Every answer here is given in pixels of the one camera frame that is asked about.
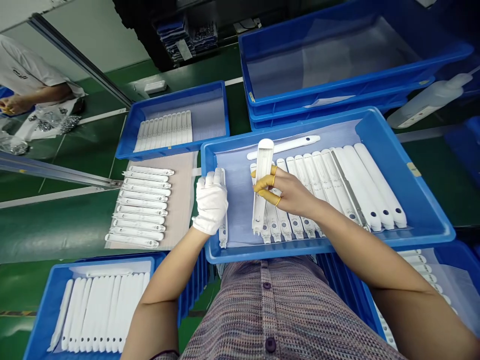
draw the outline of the worker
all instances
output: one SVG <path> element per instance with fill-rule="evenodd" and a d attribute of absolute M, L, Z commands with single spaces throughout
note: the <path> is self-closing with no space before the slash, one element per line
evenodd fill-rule
<path fill-rule="evenodd" d="M 216 169 L 199 179 L 198 216 L 153 274 L 121 360 L 479 359 L 476 337 L 411 265 L 276 166 L 254 191 L 321 227 L 343 262 L 370 288 L 400 352 L 349 309 L 308 256 L 292 256 L 228 264 L 220 291 L 180 356 L 177 300 L 227 211 L 220 177 Z M 267 186 L 281 190 L 281 197 Z"/>
<path fill-rule="evenodd" d="M 84 90 L 19 42 L 0 34 L 0 85 L 14 95 L 0 107 L 17 115 L 85 95 Z"/>

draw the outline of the white tag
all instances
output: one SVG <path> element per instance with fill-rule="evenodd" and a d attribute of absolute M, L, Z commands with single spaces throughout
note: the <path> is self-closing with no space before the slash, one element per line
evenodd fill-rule
<path fill-rule="evenodd" d="M 405 122 L 401 123 L 398 126 L 398 128 L 399 129 L 408 128 L 409 126 L 412 126 L 416 122 L 419 122 L 420 120 L 422 120 L 426 116 L 430 115 L 431 113 L 434 113 L 435 111 L 437 111 L 440 108 L 443 108 L 443 106 L 428 106 L 427 105 L 422 110 L 420 110 L 415 115 L 413 115 L 411 118 L 409 118 Z"/>
<path fill-rule="evenodd" d="M 178 48 L 178 51 L 180 51 L 180 54 L 183 60 L 188 60 L 193 58 L 192 53 L 190 52 L 190 49 L 184 39 L 177 41 L 176 47 Z"/>

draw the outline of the button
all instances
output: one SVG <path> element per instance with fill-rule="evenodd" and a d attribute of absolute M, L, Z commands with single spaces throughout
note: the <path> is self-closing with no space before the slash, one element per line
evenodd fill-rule
<path fill-rule="evenodd" d="M 267 337 L 265 341 L 265 349 L 269 353 L 273 353 L 277 349 L 277 342 L 273 337 Z"/>

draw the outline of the blue plastic crate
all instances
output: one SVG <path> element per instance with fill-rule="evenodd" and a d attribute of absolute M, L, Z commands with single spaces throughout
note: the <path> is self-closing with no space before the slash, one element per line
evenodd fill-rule
<path fill-rule="evenodd" d="M 473 47 L 415 0 L 352 0 L 239 37 L 256 116 L 426 81 Z"/>
<path fill-rule="evenodd" d="M 133 152 L 142 121 L 167 114 L 191 111 L 193 142 Z M 199 151 L 207 140 L 230 136 L 225 83 L 216 81 L 132 105 L 116 149 L 117 159 L 142 161 Z"/>
<path fill-rule="evenodd" d="M 391 247 L 449 242 L 455 238 L 452 224 L 421 176 L 409 169 L 410 158 L 385 118 L 374 107 L 364 107 L 330 116 L 276 126 L 203 144 L 201 170 L 205 176 L 217 166 L 225 168 L 228 189 L 228 243 L 221 249 L 218 233 L 206 243 L 206 258 L 212 264 L 276 257 L 332 253 L 327 238 L 264 244 L 251 231 L 253 208 L 250 163 L 246 153 L 256 149 L 261 139 L 274 141 L 305 135 L 320 135 L 319 142 L 274 154 L 273 160 L 311 153 L 330 147 L 362 142 L 390 184 L 407 216 L 409 228 L 383 231 L 375 235 Z"/>
<path fill-rule="evenodd" d="M 480 116 L 468 119 L 444 138 L 480 188 Z"/>

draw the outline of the stacked blue crates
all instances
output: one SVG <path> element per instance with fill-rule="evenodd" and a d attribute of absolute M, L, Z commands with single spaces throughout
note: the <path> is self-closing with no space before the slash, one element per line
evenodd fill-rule
<path fill-rule="evenodd" d="M 239 48 L 254 131 L 319 109 L 386 111 L 473 52 L 416 0 L 348 1 L 243 35 Z"/>

